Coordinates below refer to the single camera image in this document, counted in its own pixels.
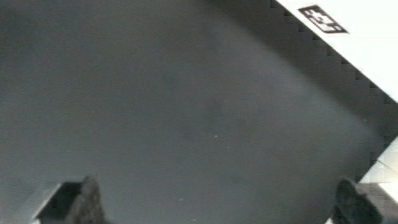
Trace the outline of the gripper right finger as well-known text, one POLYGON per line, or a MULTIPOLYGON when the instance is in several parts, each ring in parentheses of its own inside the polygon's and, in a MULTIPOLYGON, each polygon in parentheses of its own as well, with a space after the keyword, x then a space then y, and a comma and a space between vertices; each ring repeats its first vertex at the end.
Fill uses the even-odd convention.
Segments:
POLYGON ((339 180, 330 221, 332 224, 398 224, 398 202, 376 183, 339 180))

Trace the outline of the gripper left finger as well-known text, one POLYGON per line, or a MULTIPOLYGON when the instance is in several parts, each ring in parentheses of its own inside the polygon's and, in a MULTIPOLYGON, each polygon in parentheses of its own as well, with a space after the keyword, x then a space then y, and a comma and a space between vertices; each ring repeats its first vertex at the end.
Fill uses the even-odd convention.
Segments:
POLYGON ((96 178, 44 183, 10 216, 10 224, 106 224, 96 178))

